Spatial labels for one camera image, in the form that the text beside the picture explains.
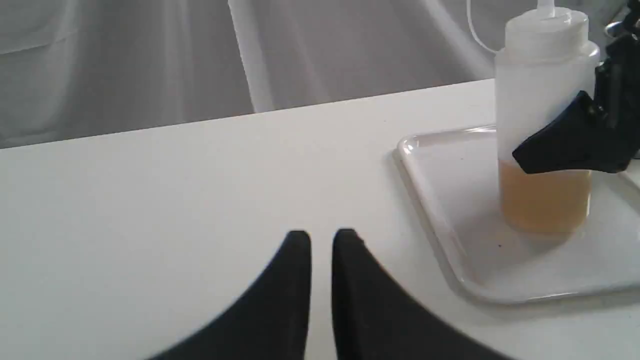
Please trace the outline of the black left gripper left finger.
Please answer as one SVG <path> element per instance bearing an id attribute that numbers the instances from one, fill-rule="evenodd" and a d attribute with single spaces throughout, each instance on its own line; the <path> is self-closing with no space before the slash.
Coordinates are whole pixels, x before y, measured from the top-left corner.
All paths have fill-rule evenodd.
<path id="1" fill-rule="evenodd" d="M 312 244 L 290 231 L 270 263 L 224 313 L 156 360 L 302 360 L 306 355 Z"/>

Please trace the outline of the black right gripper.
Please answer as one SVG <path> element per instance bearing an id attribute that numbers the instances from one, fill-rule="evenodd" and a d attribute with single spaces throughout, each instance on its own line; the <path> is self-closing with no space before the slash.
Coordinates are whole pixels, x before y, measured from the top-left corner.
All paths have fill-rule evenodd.
<path id="1" fill-rule="evenodd" d="M 549 125 L 512 151 L 526 174 L 590 170 L 617 174 L 639 157 L 639 2 L 627 1 L 624 19 L 606 27 L 608 99 L 603 108 L 585 91 Z"/>

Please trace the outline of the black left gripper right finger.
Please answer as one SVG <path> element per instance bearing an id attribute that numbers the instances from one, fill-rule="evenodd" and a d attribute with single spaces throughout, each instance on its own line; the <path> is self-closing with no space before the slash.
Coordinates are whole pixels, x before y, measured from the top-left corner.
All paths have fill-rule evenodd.
<path id="1" fill-rule="evenodd" d="M 503 360 L 425 309 L 384 270 L 357 231 L 334 235 L 331 310 L 339 360 Z"/>

